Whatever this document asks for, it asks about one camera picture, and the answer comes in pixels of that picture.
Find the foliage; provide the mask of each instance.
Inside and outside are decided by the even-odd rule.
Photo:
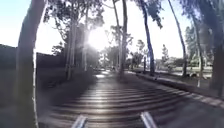
[[[193,27],[187,27],[185,30],[185,38],[187,43],[187,51],[188,51],[188,59],[192,60],[192,58],[197,55],[197,46],[195,39],[195,32]]]
[[[145,43],[142,40],[138,40],[137,48],[139,52],[142,52],[145,47]]]
[[[168,49],[166,48],[165,44],[163,44],[162,54],[163,54],[162,63],[164,65],[166,61],[169,59]]]
[[[161,18],[159,16],[160,11],[162,10],[161,0],[133,0],[136,2],[136,5],[142,10],[141,2],[145,6],[147,14],[152,18],[153,21],[157,22],[157,25],[162,28]]]
[[[109,59],[109,63],[115,66],[118,61],[118,54],[119,54],[118,46],[109,47],[106,49],[106,51],[107,51],[107,58]]]
[[[74,0],[74,12],[71,13],[71,1],[70,0],[49,0],[44,15],[44,22],[48,22],[50,19],[55,21],[56,29],[61,34],[62,39],[66,41],[68,38],[68,31],[70,30],[71,18],[74,18],[78,24],[84,17],[86,10],[90,10],[91,17],[89,17],[90,28],[95,26],[102,26],[104,11],[102,7],[102,0]]]
[[[202,53],[204,56],[204,59],[207,60],[207,62],[211,62],[213,58],[212,54],[212,34],[209,32],[208,27],[203,24],[202,22],[198,23],[198,28],[200,31],[200,46],[202,49]],[[189,61],[194,59],[198,59],[198,49],[195,39],[195,30],[193,26],[188,26],[185,30],[185,39],[187,43],[187,50],[188,50],[188,59]]]
[[[132,53],[132,56],[133,56],[133,58],[132,58],[133,65],[138,67],[139,64],[142,63],[142,59],[144,57],[143,54],[135,52],[135,53]]]

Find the eucalyptus tree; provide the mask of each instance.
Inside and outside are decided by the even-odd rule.
[[[94,29],[95,26],[101,26],[104,23],[102,2],[102,0],[49,0],[44,22],[48,22],[52,19],[62,39],[67,43],[67,45],[65,45],[67,47],[65,48],[67,49],[66,72],[71,72],[70,66],[74,67],[75,41],[79,34],[76,30],[81,20],[84,17],[86,18],[86,30],[87,28]],[[85,51],[83,50],[83,52],[83,60],[86,65]]]
[[[180,0],[183,6],[196,9],[202,17],[203,22],[212,30],[213,41],[213,72],[210,87],[218,91],[222,96],[224,85],[224,2],[223,0]]]
[[[202,54],[202,48],[200,45],[200,20],[197,19],[196,17],[196,12],[195,9],[192,8],[192,6],[183,6],[183,14],[187,15],[187,17],[189,19],[192,20],[192,25],[194,27],[194,36],[195,36],[195,42],[196,42],[196,46],[197,46],[197,51],[198,51],[198,56],[199,56],[199,80],[198,80],[198,87],[200,87],[201,84],[201,79],[203,78],[203,65],[204,65],[204,61],[203,61],[203,54]]]
[[[121,54],[119,55],[119,75],[124,74],[125,59],[126,59],[126,46],[127,46],[127,25],[128,25],[128,14],[127,14],[127,3],[126,0],[122,0],[123,5],[123,27],[122,27],[122,43],[120,45]]]
[[[38,128],[36,115],[36,34],[46,0],[32,0],[23,20],[16,57],[16,127]]]
[[[173,9],[173,6],[172,6],[170,0],[168,0],[168,2],[169,2],[169,5],[170,5],[170,8],[171,8],[171,11],[173,13],[174,19],[176,21],[176,25],[177,25],[177,29],[178,29],[178,34],[179,34],[180,42],[181,42],[182,49],[183,49],[182,76],[185,77],[187,75],[187,54],[186,54],[186,47],[185,47],[185,44],[184,44],[184,39],[183,39],[182,32],[181,32],[181,28],[180,28],[180,22],[177,19],[177,16],[176,16],[176,14],[174,12],[174,9]]]
[[[117,12],[117,7],[116,7],[116,2],[118,2],[119,0],[112,0],[113,2],[113,8],[114,8],[114,14],[115,14],[115,18],[116,18],[116,29],[117,29],[117,42],[118,42],[118,48],[119,48],[119,54],[118,54],[118,59],[119,56],[121,56],[121,31],[120,31],[120,23],[119,23],[119,17],[118,17],[118,12]]]
[[[154,64],[154,53],[150,39],[150,32],[148,27],[148,16],[151,16],[153,21],[157,22],[157,25],[162,28],[161,18],[159,16],[161,8],[161,1],[159,0],[136,0],[137,6],[142,10],[144,17],[144,26],[147,37],[147,44],[150,56],[150,75],[154,76],[155,64]]]

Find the sunlight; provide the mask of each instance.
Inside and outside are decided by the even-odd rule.
[[[97,28],[95,30],[92,30],[89,35],[88,43],[97,51],[102,51],[105,47],[107,47],[107,37],[103,28]]]

